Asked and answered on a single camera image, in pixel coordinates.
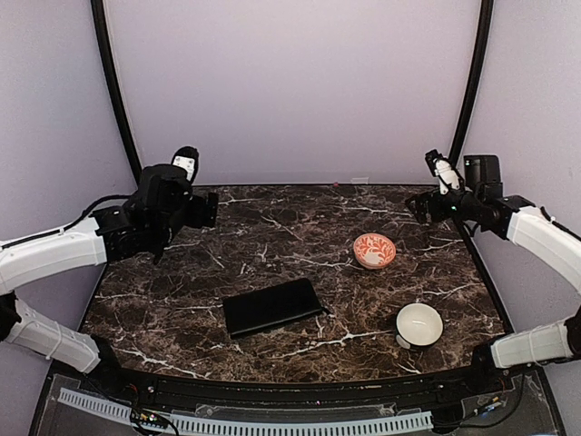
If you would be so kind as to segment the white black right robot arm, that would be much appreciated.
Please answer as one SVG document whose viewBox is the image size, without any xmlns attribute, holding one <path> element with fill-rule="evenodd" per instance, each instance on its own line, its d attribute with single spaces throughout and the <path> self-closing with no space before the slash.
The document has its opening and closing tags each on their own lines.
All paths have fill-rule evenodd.
<svg viewBox="0 0 581 436">
<path fill-rule="evenodd" d="M 420 223 L 451 219 L 483 233 L 478 249 L 490 268 L 512 333 L 479 345 L 463 385 L 481 394 L 498 370 L 580 358 L 580 238 L 545 207 L 503 192 L 493 154 L 468 155 L 463 168 L 436 150 L 425 160 L 437 187 L 406 205 Z"/>
</svg>

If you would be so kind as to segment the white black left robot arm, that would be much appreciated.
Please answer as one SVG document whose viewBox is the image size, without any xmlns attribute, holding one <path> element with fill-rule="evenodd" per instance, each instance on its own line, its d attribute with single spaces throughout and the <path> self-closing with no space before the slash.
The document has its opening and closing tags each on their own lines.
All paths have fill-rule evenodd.
<svg viewBox="0 0 581 436">
<path fill-rule="evenodd" d="M 186 145 L 169 163 L 147 166 L 132 194 L 91 203 L 71 223 L 1 244 L 1 339 L 57 360 L 83 374 L 109 396 L 128 388 L 127 374 L 108 341 L 75 332 L 42 315 L 16 295 L 24 285 L 88 266 L 149 253 L 157 263 L 184 227 L 215 225 L 218 196 L 199 196 L 193 182 L 199 152 Z"/>
</svg>

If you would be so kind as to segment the black zippered tool case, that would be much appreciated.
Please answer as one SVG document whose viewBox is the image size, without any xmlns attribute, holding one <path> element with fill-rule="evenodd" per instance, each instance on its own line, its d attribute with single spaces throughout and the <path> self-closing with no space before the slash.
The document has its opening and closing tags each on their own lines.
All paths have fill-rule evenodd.
<svg viewBox="0 0 581 436">
<path fill-rule="evenodd" d="M 308 278 L 245 292 L 222 301 L 231 339 L 275 330 L 322 313 L 330 314 Z"/>
</svg>

